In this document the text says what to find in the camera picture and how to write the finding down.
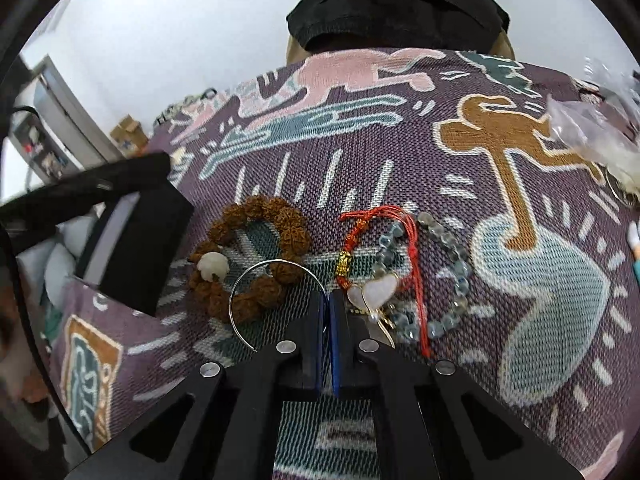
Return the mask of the cardboard box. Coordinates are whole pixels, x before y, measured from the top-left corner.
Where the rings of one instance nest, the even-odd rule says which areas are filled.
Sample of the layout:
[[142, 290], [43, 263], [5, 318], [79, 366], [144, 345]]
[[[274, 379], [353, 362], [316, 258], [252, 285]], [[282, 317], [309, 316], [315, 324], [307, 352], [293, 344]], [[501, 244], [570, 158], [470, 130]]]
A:
[[110, 132], [110, 138], [119, 151], [127, 157], [140, 155], [149, 143], [140, 122], [125, 116]]

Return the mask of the black shoe rack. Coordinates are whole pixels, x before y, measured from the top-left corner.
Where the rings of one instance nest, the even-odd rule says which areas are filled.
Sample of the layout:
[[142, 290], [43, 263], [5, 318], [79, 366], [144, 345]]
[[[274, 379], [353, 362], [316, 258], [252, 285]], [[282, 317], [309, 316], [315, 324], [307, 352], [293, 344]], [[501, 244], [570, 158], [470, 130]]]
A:
[[194, 94], [194, 96], [186, 96], [182, 101], [170, 104], [166, 107], [158, 116], [154, 119], [153, 127], [156, 128], [163, 124], [164, 122], [168, 122], [169, 119], [174, 118], [178, 113], [181, 112], [183, 107], [192, 105], [194, 103], [200, 102], [204, 99], [213, 99], [216, 96], [217, 90], [215, 88], [207, 88], [201, 94]]

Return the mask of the tan chair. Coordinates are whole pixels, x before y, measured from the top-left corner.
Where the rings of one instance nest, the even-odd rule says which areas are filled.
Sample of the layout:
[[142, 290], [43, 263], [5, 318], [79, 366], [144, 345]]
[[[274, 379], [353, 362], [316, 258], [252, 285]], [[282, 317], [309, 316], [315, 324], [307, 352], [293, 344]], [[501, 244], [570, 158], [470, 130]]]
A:
[[[489, 54], [498, 56], [499, 58], [510, 58], [510, 60], [515, 60], [515, 52], [511, 41], [504, 30], [502, 30], [498, 35]], [[285, 53], [286, 65], [306, 60], [306, 58], [310, 58], [311, 55], [312, 53], [306, 51], [292, 35], [288, 36], [288, 46], [286, 47]]]

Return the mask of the white heart pendant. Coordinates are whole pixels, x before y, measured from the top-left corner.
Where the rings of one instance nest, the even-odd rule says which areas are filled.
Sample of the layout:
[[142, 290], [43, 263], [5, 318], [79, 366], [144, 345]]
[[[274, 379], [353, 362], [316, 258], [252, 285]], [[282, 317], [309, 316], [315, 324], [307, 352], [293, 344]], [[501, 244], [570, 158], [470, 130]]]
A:
[[399, 276], [390, 272], [363, 285], [352, 285], [346, 292], [354, 310], [366, 319], [369, 333], [373, 336], [383, 336], [386, 344], [392, 348], [395, 347], [395, 341], [387, 327], [383, 309], [395, 296], [399, 284]]

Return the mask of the black-haired cartoon figurine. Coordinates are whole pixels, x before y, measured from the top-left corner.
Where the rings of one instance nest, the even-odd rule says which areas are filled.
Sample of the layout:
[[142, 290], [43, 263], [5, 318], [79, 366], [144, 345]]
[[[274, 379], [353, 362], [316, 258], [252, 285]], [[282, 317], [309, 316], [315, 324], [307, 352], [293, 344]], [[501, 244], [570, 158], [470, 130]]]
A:
[[640, 226], [638, 221], [629, 222], [627, 229], [627, 243], [634, 256], [634, 276], [636, 281], [640, 284]]

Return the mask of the silver bangle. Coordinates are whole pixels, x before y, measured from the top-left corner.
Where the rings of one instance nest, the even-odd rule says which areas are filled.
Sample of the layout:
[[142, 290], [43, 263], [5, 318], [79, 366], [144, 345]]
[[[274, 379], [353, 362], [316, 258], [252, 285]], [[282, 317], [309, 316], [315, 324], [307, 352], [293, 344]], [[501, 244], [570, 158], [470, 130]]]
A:
[[[329, 296], [326, 286], [323, 285], [318, 276], [306, 268], [306, 266], [303, 266], [295, 260], [285, 258], [265, 259], [246, 268], [235, 280], [231, 287], [231, 292], [229, 292], [228, 318], [235, 337], [242, 342], [244, 347], [253, 353], [257, 352], [257, 348], [243, 336], [235, 319], [234, 307], [236, 304], [236, 290], [248, 274], [252, 274], [259, 268], [270, 268], [270, 266], [290, 266], [291, 268], [296, 269], [299, 273], [306, 274], [310, 277], [311, 281], [316, 283], [318, 289], [320, 289], [320, 292], [322, 293], [323, 299], [326, 299]], [[242, 292], [241, 294], [241, 322], [253, 321], [257, 316], [256, 312], [259, 312], [260, 309], [269, 310], [274, 308], [278, 304], [278, 301], [283, 298], [285, 287], [286, 284], [281, 284], [273, 276], [266, 276], [265, 278], [258, 276], [258, 278], [255, 278], [254, 281], [252, 281], [252, 284], [250, 284], [248, 292]]]

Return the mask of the black square jewelry box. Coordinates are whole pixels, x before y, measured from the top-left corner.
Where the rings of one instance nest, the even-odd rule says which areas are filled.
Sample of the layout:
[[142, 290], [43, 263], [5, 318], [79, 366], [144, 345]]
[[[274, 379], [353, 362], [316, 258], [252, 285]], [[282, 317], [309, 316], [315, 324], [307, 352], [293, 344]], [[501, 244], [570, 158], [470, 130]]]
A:
[[76, 278], [153, 316], [193, 211], [168, 181], [107, 204], [78, 260]]

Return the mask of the grey bathroom door frame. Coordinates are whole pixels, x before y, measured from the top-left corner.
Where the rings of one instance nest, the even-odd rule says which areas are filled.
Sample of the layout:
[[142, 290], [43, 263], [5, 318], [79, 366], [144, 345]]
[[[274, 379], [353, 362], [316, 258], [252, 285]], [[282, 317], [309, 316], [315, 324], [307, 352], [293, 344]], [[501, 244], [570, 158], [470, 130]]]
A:
[[32, 70], [16, 58], [3, 87], [16, 93], [9, 142], [29, 177], [49, 183], [122, 159], [47, 56]]

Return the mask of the purple patterned woven blanket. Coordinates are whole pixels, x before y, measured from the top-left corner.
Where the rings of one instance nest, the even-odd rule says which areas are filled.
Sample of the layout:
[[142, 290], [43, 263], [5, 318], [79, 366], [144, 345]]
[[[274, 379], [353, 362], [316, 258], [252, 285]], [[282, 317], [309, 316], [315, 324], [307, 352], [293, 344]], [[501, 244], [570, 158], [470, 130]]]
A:
[[[587, 479], [615, 472], [639, 428], [638, 212], [552, 136], [547, 99], [575, 79], [518, 61], [426, 49], [317, 54], [183, 107], [150, 147], [194, 206], [153, 316], [73, 284], [55, 343], [67, 413], [97, 450], [205, 361], [252, 352], [228, 297], [259, 261], [295, 260], [328, 289], [385, 272], [397, 347], [461, 366]], [[286, 284], [241, 322], [255, 278]], [[318, 290], [290, 266], [236, 290], [260, 347]]]

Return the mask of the clear plastic bag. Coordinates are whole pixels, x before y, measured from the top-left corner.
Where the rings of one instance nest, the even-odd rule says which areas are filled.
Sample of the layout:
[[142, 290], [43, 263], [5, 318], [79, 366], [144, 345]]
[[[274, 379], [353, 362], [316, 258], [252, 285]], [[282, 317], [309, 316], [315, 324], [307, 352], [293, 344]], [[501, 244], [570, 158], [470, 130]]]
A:
[[639, 73], [617, 73], [585, 59], [576, 101], [547, 99], [552, 136], [602, 166], [626, 198], [639, 197]]

